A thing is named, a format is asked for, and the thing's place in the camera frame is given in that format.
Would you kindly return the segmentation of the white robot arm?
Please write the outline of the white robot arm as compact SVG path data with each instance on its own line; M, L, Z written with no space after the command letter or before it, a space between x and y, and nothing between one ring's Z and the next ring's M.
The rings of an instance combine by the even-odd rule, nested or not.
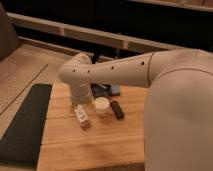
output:
M74 103L91 83L146 87L146 171L213 171L213 53L176 49L93 64L77 54L60 67Z

